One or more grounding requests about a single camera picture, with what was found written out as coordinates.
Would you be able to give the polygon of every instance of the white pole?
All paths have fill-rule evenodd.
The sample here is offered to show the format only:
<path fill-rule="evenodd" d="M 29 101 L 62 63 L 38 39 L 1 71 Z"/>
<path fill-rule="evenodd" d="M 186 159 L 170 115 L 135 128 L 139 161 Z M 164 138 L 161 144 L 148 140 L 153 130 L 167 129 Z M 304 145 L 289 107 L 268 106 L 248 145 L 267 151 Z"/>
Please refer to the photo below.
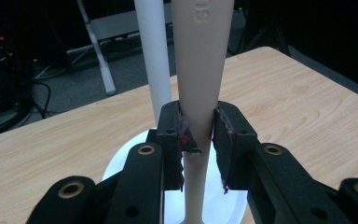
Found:
<path fill-rule="evenodd" d="M 135 0 L 147 80 L 156 124 L 161 107 L 171 101 L 170 68 L 162 0 Z"/>
<path fill-rule="evenodd" d="M 179 102 L 201 155 L 184 153 L 186 216 L 202 223 L 206 170 L 233 0 L 172 0 Z"/>

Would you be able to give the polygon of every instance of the beige tube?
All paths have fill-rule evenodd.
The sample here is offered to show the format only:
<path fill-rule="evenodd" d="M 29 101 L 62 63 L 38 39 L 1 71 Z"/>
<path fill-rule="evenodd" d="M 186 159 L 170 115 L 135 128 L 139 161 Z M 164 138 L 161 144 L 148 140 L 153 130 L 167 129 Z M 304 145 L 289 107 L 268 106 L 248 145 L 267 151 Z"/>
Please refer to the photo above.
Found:
<path fill-rule="evenodd" d="M 233 0 L 172 0 L 179 103 L 201 155 L 185 153 L 184 223 L 202 223 L 206 170 Z"/>

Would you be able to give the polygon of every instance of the wooden table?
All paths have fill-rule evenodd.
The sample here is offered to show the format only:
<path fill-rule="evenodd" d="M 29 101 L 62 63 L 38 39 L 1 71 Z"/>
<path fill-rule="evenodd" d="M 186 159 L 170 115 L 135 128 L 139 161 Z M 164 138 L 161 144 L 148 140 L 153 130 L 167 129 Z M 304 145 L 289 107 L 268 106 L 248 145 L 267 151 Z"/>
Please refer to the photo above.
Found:
<path fill-rule="evenodd" d="M 172 77 L 173 99 L 178 99 Z M 280 52 L 226 60 L 220 100 L 236 105 L 261 142 L 285 146 L 315 179 L 358 177 L 358 95 Z M 155 126 L 148 86 L 0 134 L 0 223 L 23 223 L 56 181 L 96 183 L 117 150 Z M 247 212 L 244 223 L 252 222 Z"/>

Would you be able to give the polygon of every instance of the white round base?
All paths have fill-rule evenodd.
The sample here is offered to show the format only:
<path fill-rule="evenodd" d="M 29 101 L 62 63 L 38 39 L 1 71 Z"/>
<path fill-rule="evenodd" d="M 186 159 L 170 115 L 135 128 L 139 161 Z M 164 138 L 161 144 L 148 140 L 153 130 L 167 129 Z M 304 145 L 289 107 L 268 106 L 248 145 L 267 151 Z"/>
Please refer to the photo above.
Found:
<path fill-rule="evenodd" d="M 127 142 L 112 158 L 103 174 L 103 180 L 121 171 L 130 149 L 143 143 L 148 131 L 140 133 Z M 224 194 L 216 153 L 211 146 L 205 183 L 202 219 L 204 223 L 241 223 L 246 208 L 247 191 L 230 190 Z M 180 190 L 165 191 L 164 223 L 176 224 L 185 218 L 185 193 Z"/>

